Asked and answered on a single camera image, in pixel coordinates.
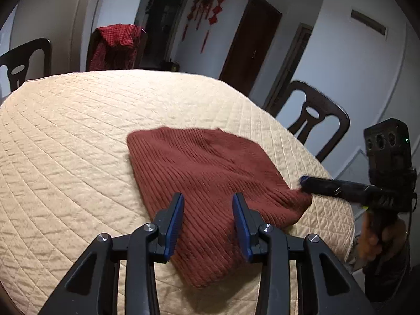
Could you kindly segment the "right hand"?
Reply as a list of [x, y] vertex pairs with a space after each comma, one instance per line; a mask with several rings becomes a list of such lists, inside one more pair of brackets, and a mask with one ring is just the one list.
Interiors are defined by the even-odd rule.
[[378, 256], [384, 260], [392, 258], [404, 246], [407, 239], [406, 224], [398, 219], [379, 233], [372, 227], [376, 222], [374, 214], [366, 212], [362, 230], [357, 243], [358, 258], [364, 262], [373, 262]]

